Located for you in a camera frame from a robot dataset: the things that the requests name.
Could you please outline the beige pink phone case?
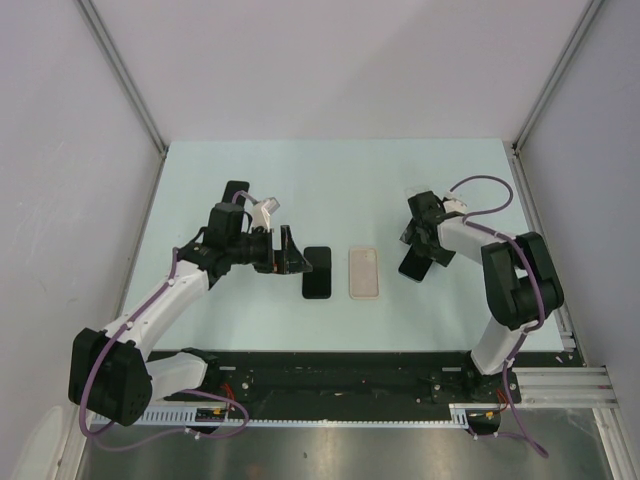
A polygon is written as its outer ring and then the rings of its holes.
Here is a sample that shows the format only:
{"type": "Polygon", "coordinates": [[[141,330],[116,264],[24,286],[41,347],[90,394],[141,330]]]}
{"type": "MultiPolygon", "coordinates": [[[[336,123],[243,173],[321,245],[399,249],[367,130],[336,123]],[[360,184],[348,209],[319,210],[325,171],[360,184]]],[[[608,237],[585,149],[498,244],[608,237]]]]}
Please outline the beige pink phone case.
{"type": "Polygon", "coordinates": [[[349,250],[349,295],[354,300],[373,300],[380,294],[378,255],[375,248],[349,250]]]}

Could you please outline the teal phone black screen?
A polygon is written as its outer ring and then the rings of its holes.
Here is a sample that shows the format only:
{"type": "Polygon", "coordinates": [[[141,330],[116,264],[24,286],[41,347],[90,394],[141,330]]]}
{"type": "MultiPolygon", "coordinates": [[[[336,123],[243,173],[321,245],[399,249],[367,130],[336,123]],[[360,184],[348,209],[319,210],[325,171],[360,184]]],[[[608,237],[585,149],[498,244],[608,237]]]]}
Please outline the teal phone black screen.
{"type": "Polygon", "coordinates": [[[414,282],[421,283],[433,260],[421,255],[414,247],[411,247],[398,267],[398,273],[414,282]]]}

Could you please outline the small black phone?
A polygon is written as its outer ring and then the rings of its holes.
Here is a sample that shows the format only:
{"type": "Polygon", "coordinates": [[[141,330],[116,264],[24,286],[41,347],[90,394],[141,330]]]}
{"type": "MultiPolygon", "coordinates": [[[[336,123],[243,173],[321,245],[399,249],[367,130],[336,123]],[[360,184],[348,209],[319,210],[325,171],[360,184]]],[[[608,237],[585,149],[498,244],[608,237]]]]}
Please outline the small black phone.
{"type": "Polygon", "coordinates": [[[246,202],[244,194],[249,192],[249,188],[250,183],[247,181],[230,180],[226,184],[222,201],[243,205],[246,202]]]}

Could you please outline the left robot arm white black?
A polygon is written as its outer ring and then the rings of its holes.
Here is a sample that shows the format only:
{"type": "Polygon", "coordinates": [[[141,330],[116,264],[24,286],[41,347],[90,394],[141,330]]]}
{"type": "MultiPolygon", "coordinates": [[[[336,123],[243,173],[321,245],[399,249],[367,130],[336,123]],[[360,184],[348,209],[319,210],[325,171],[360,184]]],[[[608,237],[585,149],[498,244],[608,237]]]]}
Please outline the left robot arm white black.
{"type": "Polygon", "coordinates": [[[295,245],[289,226],[281,226],[280,248],[273,246],[271,217],[279,202],[268,197],[251,207],[216,204],[207,225],[182,247],[175,247],[167,275],[132,310],[100,330],[83,329],[72,344],[69,399],[79,408],[88,437],[90,412],[121,426],[134,424],[148,405],[177,393],[207,400],[221,387],[213,360],[197,349],[152,361],[163,334],[236,265],[259,274],[291,275],[312,266],[295,245]]]}

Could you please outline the clear magsafe phone case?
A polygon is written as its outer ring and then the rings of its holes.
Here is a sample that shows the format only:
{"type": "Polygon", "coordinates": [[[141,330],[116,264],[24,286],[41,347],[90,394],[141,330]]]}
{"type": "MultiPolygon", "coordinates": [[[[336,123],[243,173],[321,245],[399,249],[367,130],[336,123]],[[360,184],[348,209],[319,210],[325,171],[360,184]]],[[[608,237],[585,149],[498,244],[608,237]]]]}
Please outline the clear magsafe phone case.
{"type": "Polygon", "coordinates": [[[422,194],[424,192],[432,191],[429,185],[416,185],[404,189],[404,194],[407,199],[412,198],[415,195],[422,194]]]}

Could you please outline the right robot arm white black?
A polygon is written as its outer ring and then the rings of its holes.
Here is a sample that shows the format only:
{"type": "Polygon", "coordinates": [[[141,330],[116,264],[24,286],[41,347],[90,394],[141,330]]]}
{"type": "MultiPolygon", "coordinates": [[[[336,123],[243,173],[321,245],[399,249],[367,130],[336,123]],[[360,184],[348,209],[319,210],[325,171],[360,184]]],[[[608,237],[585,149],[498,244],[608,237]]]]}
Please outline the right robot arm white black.
{"type": "Polygon", "coordinates": [[[496,374],[511,367],[526,336],[564,304],[564,291],[542,236],[511,236],[481,225],[452,196],[425,191],[408,199],[411,219],[400,237],[409,247],[398,271],[421,282],[430,267],[462,255],[482,267],[491,319],[470,351],[463,393],[484,401],[497,389],[496,374]]]}

